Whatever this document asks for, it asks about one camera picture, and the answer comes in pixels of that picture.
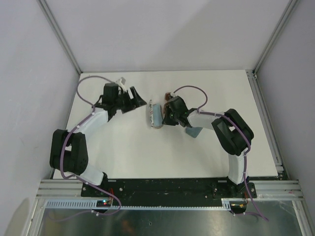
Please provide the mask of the blue cleaning cloth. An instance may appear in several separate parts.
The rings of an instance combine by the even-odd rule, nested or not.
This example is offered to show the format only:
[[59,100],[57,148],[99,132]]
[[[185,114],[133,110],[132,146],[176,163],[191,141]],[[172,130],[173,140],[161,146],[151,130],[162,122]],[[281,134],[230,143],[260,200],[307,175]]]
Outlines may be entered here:
[[160,104],[154,104],[153,105],[153,127],[154,128],[161,128],[163,126],[162,121],[162,111]]

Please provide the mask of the newspaper print pouch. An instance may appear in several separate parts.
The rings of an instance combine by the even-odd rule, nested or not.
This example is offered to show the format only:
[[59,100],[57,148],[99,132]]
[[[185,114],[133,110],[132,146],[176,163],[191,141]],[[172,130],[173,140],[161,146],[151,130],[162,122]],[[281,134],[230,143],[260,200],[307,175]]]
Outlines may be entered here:
[[163,127],[162,121],[162,109],[159,103],[153,103],[153,101],[149,100],[149,125],[151,128],[159,129]]

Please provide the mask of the brown sunglasses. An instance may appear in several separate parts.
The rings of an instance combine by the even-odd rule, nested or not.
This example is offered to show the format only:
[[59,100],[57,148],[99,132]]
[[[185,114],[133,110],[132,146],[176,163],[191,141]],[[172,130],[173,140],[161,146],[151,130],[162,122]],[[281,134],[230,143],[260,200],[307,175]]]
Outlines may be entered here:
[[167,92],[167,93],[165,94],[165,96],[164,96],[164,100],[165,100],[165,101],[169,101],[171,98],[173,98],[173,96],[171,95],[170,92]]

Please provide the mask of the blue glasses case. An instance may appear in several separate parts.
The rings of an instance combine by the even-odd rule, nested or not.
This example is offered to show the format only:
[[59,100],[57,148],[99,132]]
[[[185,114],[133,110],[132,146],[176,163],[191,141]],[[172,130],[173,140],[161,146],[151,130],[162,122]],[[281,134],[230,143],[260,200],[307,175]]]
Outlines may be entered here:
[[196,138],[200,132],[202,131],[202,127],[186,127],[185,128],[185,133],[192,138]]

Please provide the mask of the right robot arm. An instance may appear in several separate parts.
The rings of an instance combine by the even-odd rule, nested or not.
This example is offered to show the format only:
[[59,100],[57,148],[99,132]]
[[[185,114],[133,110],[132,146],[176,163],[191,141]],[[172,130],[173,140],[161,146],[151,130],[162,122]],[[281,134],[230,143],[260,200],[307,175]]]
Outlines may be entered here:
[[163,124],[181,125],[192,137],[202,129],[213,130],[224,151],[228,153],[229,172],[227,192],[239,197],[245,189],[250,193],[247,180],[247,154],[251,150],[254,133],[235,109],[223,114],[188,109],[185,101],[171,93],[165,94]]

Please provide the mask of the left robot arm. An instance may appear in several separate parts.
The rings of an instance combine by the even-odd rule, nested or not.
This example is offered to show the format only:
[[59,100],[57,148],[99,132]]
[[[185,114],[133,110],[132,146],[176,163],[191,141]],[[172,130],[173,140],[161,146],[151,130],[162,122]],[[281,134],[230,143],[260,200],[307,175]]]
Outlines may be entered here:
[[89,163],[87,140],[108,123],[118,110],[123,114],[147,105],[135,87],[125,88],[121,82],[106,83],[103,94],[92,104],[91,113],[71,131],[57,129],[53,133],[49,164],[61,173],[71,173],[85,183],[92,184],[97,196],[108,193],[103,181],[107,175]]

